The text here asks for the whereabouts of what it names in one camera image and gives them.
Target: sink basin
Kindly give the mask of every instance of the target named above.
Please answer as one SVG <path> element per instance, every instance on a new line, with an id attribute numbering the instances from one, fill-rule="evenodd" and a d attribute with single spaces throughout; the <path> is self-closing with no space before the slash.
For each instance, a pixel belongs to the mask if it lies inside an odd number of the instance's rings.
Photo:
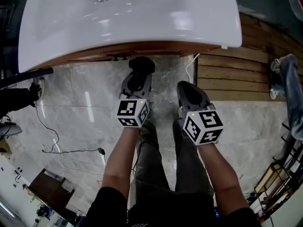
<path id="1" fill-rule="evenodd" d="M 239 47 L 236 0 L 27 0 L 19 71 L 88 48 L 142 41 Z"/>

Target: person's arm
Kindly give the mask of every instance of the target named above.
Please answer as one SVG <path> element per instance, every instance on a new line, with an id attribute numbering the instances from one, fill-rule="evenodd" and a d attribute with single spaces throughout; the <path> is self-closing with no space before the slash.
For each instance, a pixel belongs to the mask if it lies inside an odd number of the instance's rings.
<path id="1" fill-rule="evenodd" d="M 243 197 L 238 177 L 214 144 L 198 146 L 213 185 L 217 205 L 223 217 L 242 208 L 249 208 Z"/>
<path id="2" fill-rule="evenodd" d="M 124 128 L 104 171 L 101 187 L 111 187 L 128 199 L 134 150 L 139 139 L 139 128 Z"/>

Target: gray pants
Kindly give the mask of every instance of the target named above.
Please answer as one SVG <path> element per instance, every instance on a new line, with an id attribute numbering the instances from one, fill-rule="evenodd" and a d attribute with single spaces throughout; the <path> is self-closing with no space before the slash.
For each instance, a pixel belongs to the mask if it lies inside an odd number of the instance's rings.
<path id="1" fill-rule="evenodd" d="M 272 87 L 286 98 L 291 135 L 297 140 L 303 140 L 303 93 L 297 64 L 294 55 L 282 59 L 280 64 L 281 77 L 272 79 Z"/>
<path id="2" fill-rule="evenodd" d="M 173 123 L 173 133 L 177 156 L 175 192 L 170 190 L 164 173 L 154 125 L 146 121 L 141 128 L 142 144 L 137 150 L 140 154 L 135 175 L 137 203 L 180 193 L 203 193 L 213 197 L 214 191 L 199 159 L 197 148 L 189 137 L 183 137 L 177 121 Z"/>

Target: gray marble floor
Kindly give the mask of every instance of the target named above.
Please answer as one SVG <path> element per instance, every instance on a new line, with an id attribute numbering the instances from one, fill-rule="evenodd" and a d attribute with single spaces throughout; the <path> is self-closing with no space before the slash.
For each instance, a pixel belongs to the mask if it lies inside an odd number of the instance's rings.
<path id="1" fill-rule="evenodd" d="M 156 64 L 153 118 L 172 189 L 176 181 L 171 129 L 178 108 L 176 86 L 180 80 L 187 80 L 184 68 L 191 58 L 151 57 Z M 58 144 L 63 151 L 102 147 L 106 157 L 110 155 L 122 131 L 113 107 L 129 72 L 127 61 L 117 61 L 56 67 L 54 74 L 45 77 L 45 95 L 37 110 L 45 125 L 59 134 Z M 17 87 L 29 85 L 30 81 L 25 81 Z M 276 102 L 214 102 L 214 105 L 225 125 L 218 149 L 234 167 L 243 192 L 251 192 L 272 157 L 282 152 L 281 123 L 287 117 L 286 105 Z M 76 189 L 68 207 L 86 212 L 102 181 L 104 163 L 100 154 L 70 153 L 59 157 L 42 153 L 43 149 L 50 150 L 57 137 L 39 122 L 36 109 L 29 106 L 10 116 L 23 129 L 21 134 L 7 139 L 13 154 L 28 154 L 41 167 L 66 177 Z"/>

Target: cable connector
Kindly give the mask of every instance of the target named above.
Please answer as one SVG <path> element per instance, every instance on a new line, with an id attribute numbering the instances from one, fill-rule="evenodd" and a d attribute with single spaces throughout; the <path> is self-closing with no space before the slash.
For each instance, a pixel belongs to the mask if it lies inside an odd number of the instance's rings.
<path id="1" fill-rule="evenodd" d="M 102 154 L 103 156 L 105 156 L 105 150 L 102 148 L 98 148 L 98 151 L 100 154 Z"/>

